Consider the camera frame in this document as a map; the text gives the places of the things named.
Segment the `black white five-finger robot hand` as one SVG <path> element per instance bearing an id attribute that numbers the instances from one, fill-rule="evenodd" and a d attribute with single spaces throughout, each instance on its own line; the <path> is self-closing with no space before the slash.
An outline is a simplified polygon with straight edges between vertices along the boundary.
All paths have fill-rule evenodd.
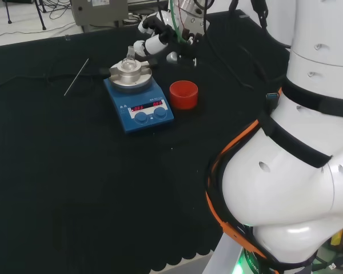
<path id="1" fill-rule="evenodd" d="M 172 43 L 182 47 L 194 46 L 202 39 L 204 30 L 208 28 L 204 23 L 202 17 L 193 16 L 182 10 L 157 11 L 139 23 L 139 32 L 149 37 L 134 42 L 134 52 L 146 58 L 158 54 Z"/>

